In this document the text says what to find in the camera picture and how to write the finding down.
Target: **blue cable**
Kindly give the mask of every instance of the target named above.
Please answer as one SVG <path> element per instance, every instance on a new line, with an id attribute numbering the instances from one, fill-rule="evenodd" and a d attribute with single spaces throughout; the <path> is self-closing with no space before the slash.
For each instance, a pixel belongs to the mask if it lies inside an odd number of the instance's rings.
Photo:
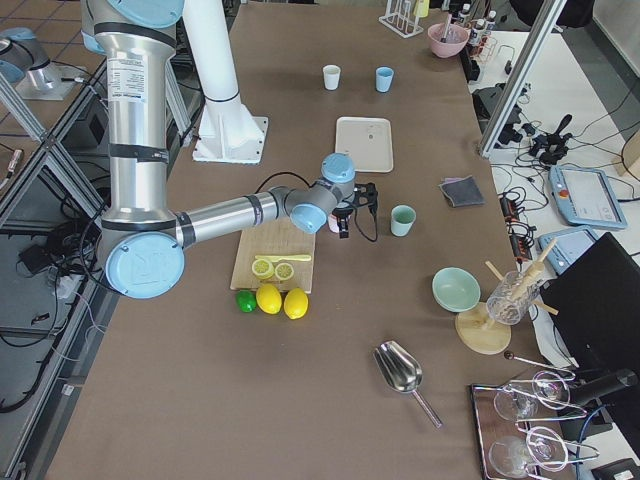
<path id="1" fill-rule="evenodd" d="M 606 403 L 603 403 L 602 405 L 594 409 L 587 416 L 587 418 L 584 419 L 584 422 L 582 423 L 582 428 L 580 429 L 580 434 L 578 435 L 578 443 L 582 443 L 582 441 L 584 440 L 584 435 L 587 432 L 587 427 L 589 426 L 589 423 L 591 423 L 591 420 L 593 420 L 593 417 L 595 417 L 598 413 L 600 413 L 600 411 L 603 410 L 605 407 L 608 407 L 608 405 Z M 580 457 L 579 445 L 576 447 L 575 455 L 576 455 L 576 458 Z M 576 463 L 575 465 L 576 465 L 576 480 L 580 480 L 580 463 Z"/>

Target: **silver spoon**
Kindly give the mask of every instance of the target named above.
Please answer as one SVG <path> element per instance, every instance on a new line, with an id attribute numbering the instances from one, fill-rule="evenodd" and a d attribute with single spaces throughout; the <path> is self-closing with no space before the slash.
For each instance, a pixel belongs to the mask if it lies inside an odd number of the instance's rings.
<path id="1" fill-rule="evenodd" d="M 442 427 L 442 420 L 418 391 L 422 381 L 422 368 L 418 361 L 393 340 L 376 347 L 373 356 L 389 386 L 396 392 L 411 393 L 435 427 Z"/>

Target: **wooden cutting board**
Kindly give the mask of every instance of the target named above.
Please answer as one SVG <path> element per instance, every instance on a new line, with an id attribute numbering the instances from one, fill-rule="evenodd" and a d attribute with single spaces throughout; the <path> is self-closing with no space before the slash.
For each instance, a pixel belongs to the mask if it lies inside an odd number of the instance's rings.
<path id="1" fill-rule="evenodd" d="M 291 223 L 288 218 L 268 222 L 259 227 L 247 228 L 240 235 L 236 263 L 231 276 L 232 290 L 257 290 L 262 283 L 273 283 L 281 292 L 299 287 L 311 293 L 313 279 L 313 262 L 316 236 L 304 233 Z M 256 255 L 295 255 L 307 253 L 311 255 L 309 262 L 283 260 L 293 267 L 293 277 L 279 281 L 275 277 L 258 280 L 251 273 L 251 264 Z"/>

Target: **gray cloth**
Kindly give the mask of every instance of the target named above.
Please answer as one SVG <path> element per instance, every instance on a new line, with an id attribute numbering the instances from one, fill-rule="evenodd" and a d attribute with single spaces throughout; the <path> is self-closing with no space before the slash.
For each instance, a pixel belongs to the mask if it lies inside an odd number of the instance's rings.
<path id="1" fill-rule="evenodd" d="M 465 178 L 445 178 L 438 186 L 452 207 L 484 205 L 484 197 L 471 175 Z"/>

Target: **black monitor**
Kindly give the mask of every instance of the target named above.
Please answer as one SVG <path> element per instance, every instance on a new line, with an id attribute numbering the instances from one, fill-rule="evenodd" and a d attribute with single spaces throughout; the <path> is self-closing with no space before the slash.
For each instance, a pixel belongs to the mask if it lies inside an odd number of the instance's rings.
<path id="1" fill-rule="evenodd" d="M 621 369 L 640 376 L 640 266 L 605 233 L 542 290 L 578 376 L 591 380 Z M 640 385 L 605 395 L 607 410 L 640 455 Z"/>

